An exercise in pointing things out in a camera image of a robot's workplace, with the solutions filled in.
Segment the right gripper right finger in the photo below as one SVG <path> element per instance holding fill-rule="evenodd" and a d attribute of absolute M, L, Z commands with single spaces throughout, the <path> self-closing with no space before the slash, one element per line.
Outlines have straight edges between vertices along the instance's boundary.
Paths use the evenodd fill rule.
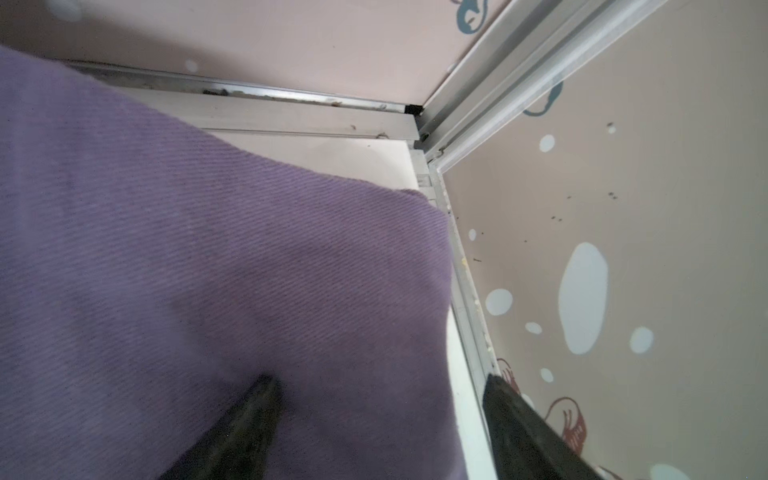
<path fill-rule="evenodd" d="M 487 377 L 482 408 L 499 479 L 600 479 L 502 377 Z"/>

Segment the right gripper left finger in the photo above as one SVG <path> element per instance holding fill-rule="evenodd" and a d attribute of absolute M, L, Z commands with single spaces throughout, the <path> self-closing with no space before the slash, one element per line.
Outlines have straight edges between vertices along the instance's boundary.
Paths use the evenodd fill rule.
<path fill-rule="evenodd" d="M 280 382 L 262 375 L 163 479 L 261 479 L 282 411 Z"/>

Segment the purple trousers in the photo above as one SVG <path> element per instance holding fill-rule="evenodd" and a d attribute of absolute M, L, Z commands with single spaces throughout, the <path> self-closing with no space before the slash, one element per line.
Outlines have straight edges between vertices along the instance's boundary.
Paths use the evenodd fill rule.
<path fill-rule="evenodd" d="M 447 218 L 1 52 L 1 475 L 163 479 L 262 375 L 262 479 L 463 479 Z"/>

